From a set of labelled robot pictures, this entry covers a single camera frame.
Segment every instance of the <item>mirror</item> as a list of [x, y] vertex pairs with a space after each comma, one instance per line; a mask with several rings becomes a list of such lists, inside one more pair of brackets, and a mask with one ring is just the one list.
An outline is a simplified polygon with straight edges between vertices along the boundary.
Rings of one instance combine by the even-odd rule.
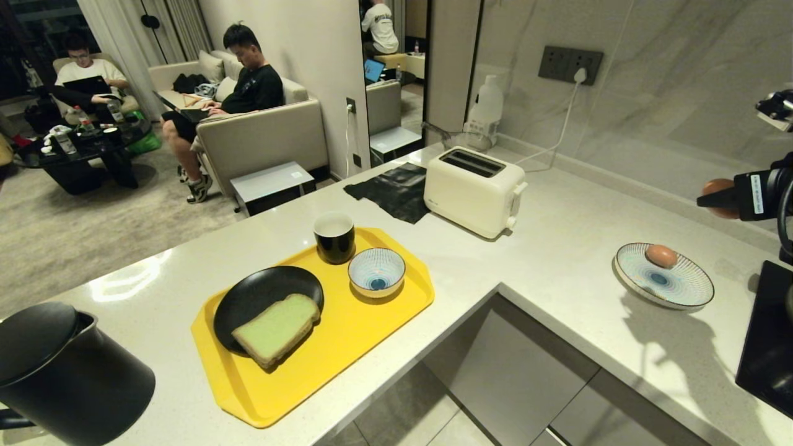
[[372, 167], [424, 147], [430, 0], [358, 0]]

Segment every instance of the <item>green bread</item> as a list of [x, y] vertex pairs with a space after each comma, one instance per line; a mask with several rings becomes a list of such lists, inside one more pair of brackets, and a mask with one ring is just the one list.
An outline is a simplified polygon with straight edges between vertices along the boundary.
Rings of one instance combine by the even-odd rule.
[[290, 294], [232, 332], [234, 339], [263, 368], [271, 368], [308, 335], [320, 308], [305, 294]]

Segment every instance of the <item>toaster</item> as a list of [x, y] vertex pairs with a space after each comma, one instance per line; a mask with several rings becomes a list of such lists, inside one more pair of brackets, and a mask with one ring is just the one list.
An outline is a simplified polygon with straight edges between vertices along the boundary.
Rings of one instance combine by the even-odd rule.
[[494, 239], [515, 227], [525, 178], [514, 164], [455, 147], [427, 165], [424, 203], [441, 217]]

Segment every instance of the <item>countertop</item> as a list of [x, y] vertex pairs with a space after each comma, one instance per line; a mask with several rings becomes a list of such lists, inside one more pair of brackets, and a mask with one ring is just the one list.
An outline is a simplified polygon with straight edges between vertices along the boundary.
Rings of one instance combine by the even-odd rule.
[[[774, 253], [559, 168], [527, 173], [515, 231], [494, 241], [434, 214], [410, 225], [343, 191], [439, 153], [430, 146], [54, 297], [96, 314], [103, 331], [155, 371], [150, 406], [112, 444], [314, 444], [497, 291], [704, 440], [793, 444], [793, 421], [734, 384], [754, 299], [748, 283]], [[516, 157], [501, 148], [491, 154]], [[313, 221], [329, 210], [384, 229], [418, 256], [435, 302], [274, 426], [254, 429], [215, 405], [190, 324], [213, 294], [314, 244]], [[714, 301], [681, 313], [629, 294], [611, 260], [634, 241], [666, 244], [694, 260], [714, 282]], [[18, 429], [4, 431], [0, 444], [60, 442]]]

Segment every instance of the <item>wall outlet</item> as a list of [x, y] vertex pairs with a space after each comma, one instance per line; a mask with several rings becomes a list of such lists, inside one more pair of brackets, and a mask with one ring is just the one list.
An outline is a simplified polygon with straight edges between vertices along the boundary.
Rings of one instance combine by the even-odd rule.
[[576, 83], [576, 72], [580, 68], [586, 68], [587, 80], [582, 84], [592, 85], [595, 83], [602, 60], [602, 52], [546, 46], [542, 53], [538, 76]]

